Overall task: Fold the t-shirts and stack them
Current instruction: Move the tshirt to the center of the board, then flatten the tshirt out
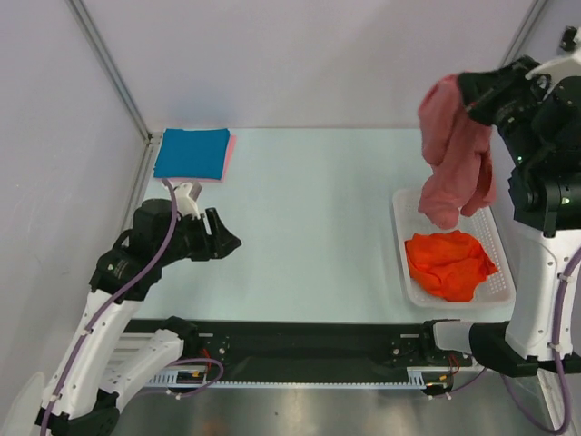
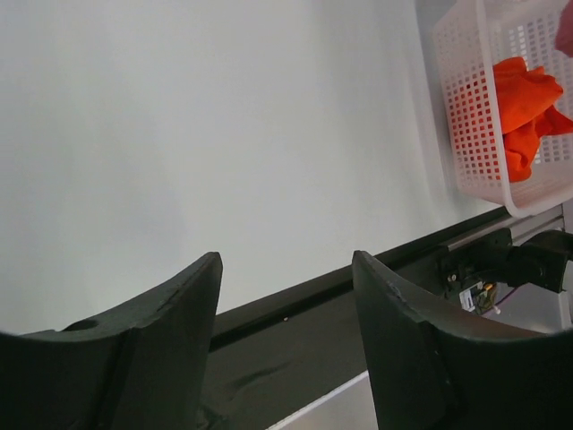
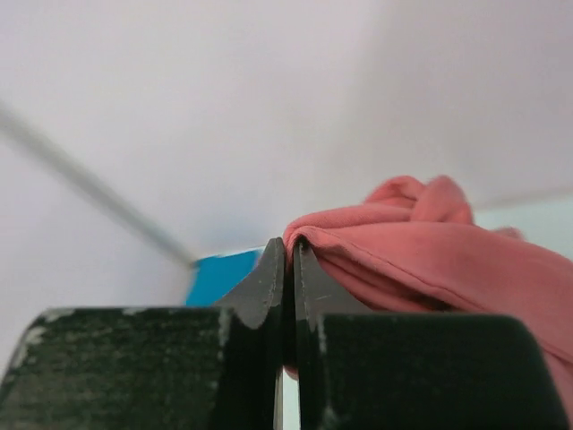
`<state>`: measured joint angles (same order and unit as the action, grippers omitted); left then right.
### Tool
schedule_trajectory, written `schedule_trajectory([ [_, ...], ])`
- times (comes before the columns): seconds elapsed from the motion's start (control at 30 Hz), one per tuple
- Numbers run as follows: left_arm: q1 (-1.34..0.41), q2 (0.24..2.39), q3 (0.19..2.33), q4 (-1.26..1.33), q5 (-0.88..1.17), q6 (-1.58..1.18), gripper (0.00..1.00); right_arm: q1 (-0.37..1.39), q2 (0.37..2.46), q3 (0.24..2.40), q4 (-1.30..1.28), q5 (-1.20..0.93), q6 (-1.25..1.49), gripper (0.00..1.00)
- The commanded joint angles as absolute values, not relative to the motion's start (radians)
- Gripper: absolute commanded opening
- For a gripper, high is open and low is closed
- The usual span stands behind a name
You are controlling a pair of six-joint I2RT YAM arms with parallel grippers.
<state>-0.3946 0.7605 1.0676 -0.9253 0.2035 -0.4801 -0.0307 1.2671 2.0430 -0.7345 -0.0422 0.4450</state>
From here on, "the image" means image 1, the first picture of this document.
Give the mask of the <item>salmon pink t shirt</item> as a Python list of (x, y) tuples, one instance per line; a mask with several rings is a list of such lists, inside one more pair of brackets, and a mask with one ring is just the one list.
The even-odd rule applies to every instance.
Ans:
[(449, 230), (461, 216), (470, 217), (497, 199), (492, 129), (468, 117), (455, 74), (432, 85), (418, 117), (422, 157), (432, 170), (421, 190), (419, 212)]

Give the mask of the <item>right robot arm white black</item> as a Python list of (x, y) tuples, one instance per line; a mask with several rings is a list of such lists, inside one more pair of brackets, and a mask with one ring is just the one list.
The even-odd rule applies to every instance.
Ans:
[(443, 230), (491, 205), (496, 181), (490, 137), (513, 163), (508, 193), (520, 266), (511, 318), (436, 321), (419, 355), (440, 364), (451, 351), (509, 377), (538, 369), (577, 373), (570, 319), (580, 264), (580, 68), (523, 56), (497, 70), (436, 81), (419, 110), (421, 150), (432, 173), (419, 211)]

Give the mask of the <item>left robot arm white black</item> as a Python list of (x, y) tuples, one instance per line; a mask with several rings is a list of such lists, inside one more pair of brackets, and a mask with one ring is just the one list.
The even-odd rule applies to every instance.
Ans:
[(181, 260), (206, 262), (227, 257), (241, 240), (213, 208), (202, 214), (174, 201), (150, 199), (133, 213), (131, 228), (96, 264), (81, 321), (63, 360), (45, 388), (36, 418), (43, 435), (109, 435), (128, 402), (159, 371), (194, 364), (208, 387), (223, 373), (204, 350), (196, 326), (179, 317), (163, 321), (128, 361), (107, 364), (129, 321), (164, 267)]

